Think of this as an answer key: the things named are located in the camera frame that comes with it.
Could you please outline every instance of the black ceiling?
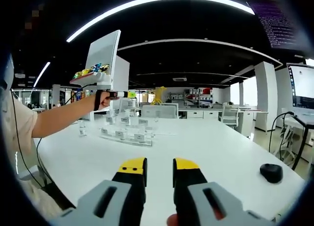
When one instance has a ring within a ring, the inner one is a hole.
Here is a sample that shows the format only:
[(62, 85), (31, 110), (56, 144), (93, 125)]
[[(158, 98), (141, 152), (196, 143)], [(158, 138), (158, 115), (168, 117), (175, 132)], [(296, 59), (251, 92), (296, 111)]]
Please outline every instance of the black ceiling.
[[(46, 62), (51, 65), (37, 87), (67, 85), (74, 73), (84, 69), (89, 45), (117, 29), (121, 30), (119, 48), (163, 39), (205, 39), (228, 42), (274, 57), (281, 62), (301, 62), (300, 52), (272, 50), (257, 16), (242, 10), (201, 0), (165, 0), (143, 4), (114, 14), (67, 43), (78, 28), (103, 12), (131, 0), (42, 0), (28, 17), (31, 29), (21, 30), (13, 49), (15, 71), (26, 79), (15, 79), (32, 86)], [(247, 1), (235, 0), (242, 4)], [(130, 88), (156, 86), (222, 87), (221, 81), (261, 61), (274, 63), (257, 53), (230, 46), (204, 42), (169, 42), (120, 50), (118, 55), (131, 63)], [(250, 77), (254, 71), (245, 74)], [(187, 82), (174, 82), (186, 77)], [(242, 78), (235, 78), (227, 84)]]

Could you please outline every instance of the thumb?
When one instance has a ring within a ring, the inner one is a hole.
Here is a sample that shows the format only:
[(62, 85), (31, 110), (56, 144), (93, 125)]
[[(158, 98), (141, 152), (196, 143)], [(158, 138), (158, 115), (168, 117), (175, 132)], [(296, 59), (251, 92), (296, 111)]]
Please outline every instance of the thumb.
[(167, 219), (167, 225), (168, 226), (179, 226), (178, 215), (173, 214), (173, 215), (169, 216), (169, 218)]

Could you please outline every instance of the monitor screen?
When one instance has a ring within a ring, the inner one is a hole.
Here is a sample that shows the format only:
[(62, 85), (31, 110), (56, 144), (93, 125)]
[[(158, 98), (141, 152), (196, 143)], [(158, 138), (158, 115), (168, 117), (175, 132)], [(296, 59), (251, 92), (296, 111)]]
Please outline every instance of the monitor screen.
[(293, 107), (314, 109), (314, 67), (288, 64)]

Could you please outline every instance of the cable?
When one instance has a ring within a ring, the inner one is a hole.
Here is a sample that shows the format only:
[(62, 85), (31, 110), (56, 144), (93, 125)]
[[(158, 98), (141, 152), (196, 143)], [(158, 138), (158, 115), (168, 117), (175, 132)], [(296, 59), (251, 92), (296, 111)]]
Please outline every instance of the cable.
[[(93, 84), (88, 84), (88, 85), (84, 85), (81, 89), (85, 88), (86, 86), (89, 86), (89, 85), (93, 85)], [(65, 102), (65, 105), (74, 97), (76, 96), (78, 91), (76, 91), (73, 95), (71, 95), (71, 97)], [(40, 159), (39, 159), (39, 154), (38, 154), (38, 147), (39, 147), (39, 144), (41, 142), (42, 138), (40, 138), (38, 144), (37, 144), (37, 147), (36, 147), (36, 155), (37, 155), (37, 160), (38, 160), (38, 164), (40, 166), (40, 168), (42, 169), (42, 171), (44, 172), (44, 174), (50, 179), (50, 181), (52, 183), (54, 183), (54, 181), (50, 178), (50, 176), (47, 174), (47, 172), (45, 171), (45, 169), (43, 168), (43, 166), (41, 165), (40, 163)]]
[(38, 183), (38, 185), (40, 186), (40, 188), (42, 188), (43, 186), (42, 186), (42, 185), (37, 181), (37, 179), (33, 176), (33, 174), (30, 172), (29, 168), (27, 167), (27, 165), (26, 165), (26, 163), (25, 163), (25, 160), (24, 160), (24, 157), (23, 157), (23, 154), (22, 154), (22, 150), (21, 150), (21, 146), (20, 146), (20, 139), (19, 139), (19, 132), (18, 132), (18, 124), (17, 124), (17, 121), (16, 121), (16, 112), (15, 112), (14, 98), (13, 98), (13, 93), (12, 93), (12, 92), (11, 92), (11, 96), (12, 96), (12, 102), (13, 102), (13, 110), (14, 110), (14, 118), (15, 118), (16, 135), (17, 135), (17, 138), (18, 138), (19, 150), (20, 150), (20, 154), (21, 154), (23, 163), (24, 163), (26, 169), (28, 170), (28, 172), (30, 173), (30, 175), (33, 177), (33, 179)]
[[(284, 128), (285, 128), (285, 118), (286, 118), (286, 115), (287, 115), (287, 114), (284, 115)], [(282, 157), (281, 157), (281, 146), (282, 146), (282, 144), (283, 144), (284, 137), (285, 137), (285, 132), (283, 133), (283, 137), (282, 137), (282, 139), (281, 139), (281, 143), (280, 143), (280, 146), (279, 146), (279, 156), (280, 156), (280, 160), (281, 160), (281, 161), (282, 161)]]
[(38, 146), (39, 146), (41, 140), (42, 140), (42, 138), (39, 140), (39, 142), (38, 142), (38, 144), (37, 144), (37, 147), (36, 147), (36, 154), (37, 154), (38, 164), (39, 164), (41, 170), (44, 172), (44, 174), (50, 179), (50, 181), (51, 181), (52, 183), (54, 183), (54, 181), (50, 178), (49, 174), (45, 171), (45, 169), (43, 168), (43, 166), (42, 166), (41, 163), (40, 163), (40, 159), (39, 159), (39, 155), (38, 155)]
[(279, 117), (281, 117), (281, 116), (283, 116), (283, 115), (285, 115), (285, 114), (290, 114), (290, 115), (292, 115), (292, 116), (294, 115), (294, 113), (293, 113), (293, 112), (285, 112), (285, 113), (280, 114), (279, 116), (277, 116), (277, 117), (275, 118), (275, 120), (274, 120), (274, 122), (273, 122), (273, 125), (271, 126), (271, 132), (270, 132), (270, 139), (269, 139), (269, 147), (268, 147), (268, 152), (270, 152), (271, 136), (272, 136), (272, 134), (273, 134), (274, 124), (275, 124), (276, 120), (277, 120)]

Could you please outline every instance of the wrist strap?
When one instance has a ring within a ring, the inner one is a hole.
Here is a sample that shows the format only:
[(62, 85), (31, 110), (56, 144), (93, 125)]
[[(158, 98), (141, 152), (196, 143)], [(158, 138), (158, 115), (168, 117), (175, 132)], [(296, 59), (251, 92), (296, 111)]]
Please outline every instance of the wrist strap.
[(95, 103), (94, 103), (94, 111), (98, 111), (100, 105), (100, 96), (102, 95), (102, 90), (96, 91)]

